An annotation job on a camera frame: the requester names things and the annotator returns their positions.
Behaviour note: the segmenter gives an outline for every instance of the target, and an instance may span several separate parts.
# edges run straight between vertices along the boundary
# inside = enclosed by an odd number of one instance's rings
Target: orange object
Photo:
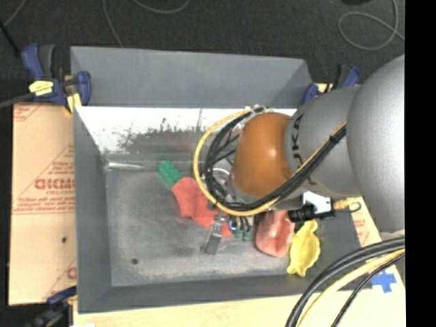
[[[289,119],[285,114],[267,112],[244,126],[232,168],[233,182],[243,193],[263,198],[291,177],[284,149]]]
[[[256,230],[256,247],[273,257],[284,257],[292,244],[295,223],[287,211],[264,213]]]
[[[209,209],[208,200],[198,187],[197,181],[191,177],[183,177],[172,186],[171,191],[177,199],[180,208],[179,215],[191,217],[195,222],[209,229],[218,211]],[[228,224],[223,224],[221,234],[223,236],[232,234]]]

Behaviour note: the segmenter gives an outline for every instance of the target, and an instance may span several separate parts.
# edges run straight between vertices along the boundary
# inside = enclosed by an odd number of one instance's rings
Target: black connector
[[[298,210],[287,212],[289,219],[293,223],[309,221],[311,219],[325,219],[334,217],[334,211],[317,212],[317,208],[312,204],[306,204]]]

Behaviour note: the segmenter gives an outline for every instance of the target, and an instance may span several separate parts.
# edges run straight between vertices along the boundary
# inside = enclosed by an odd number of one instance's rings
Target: clamp
[[[86,71],[78,72],[71,80],[61,82],[51,72],[52,53],[55,45],[30,44],[21,52],[21,59],[34,82],[29,86],[34,102],[54,102],[72,111],[72,103],[87,105],[91,97],[91,76]],[[73,86],[73,95],[65,87]]]

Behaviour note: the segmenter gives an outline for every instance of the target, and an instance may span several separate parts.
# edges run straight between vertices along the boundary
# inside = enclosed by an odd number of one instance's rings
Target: blue clamp
[[[54,45],[30,44],[21,52],[21,59],[34,81],[50,81],[52,86],[44,94],[33,93],[35,102],[54,102],[68,108],[69,95],[64,91],[66,86],[72,85],[79,93],[82,105],[87,105],[91,97],[91,76],[88,72],[78,72],[71,80],[61,82],[54,78],[51,72],[52,52]]]
[[[341,87],[350,87],[357,85],[360,80],[360,70],[354,65],[348,65],[348,68],[348,76],[343,81]]]
[[[36,316],[31,322],[27,322],[23,327],[52,327],[65,315],[70,305],[66,300],[77,294],[77,287],[73,286],[56,293],[47,300],[50,307],[43,313]]]
[[[312,98],[315,98],[318,93],[318,86],[316,84],[311,83],[305,91],[305,94],[302,97],[301,104],[310,101]]]

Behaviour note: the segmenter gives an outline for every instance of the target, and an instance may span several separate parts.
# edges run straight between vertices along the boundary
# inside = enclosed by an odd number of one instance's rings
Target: cardboard sheet
[[[9,304],[44,302],[76,283],[72,115],[14,106]]]

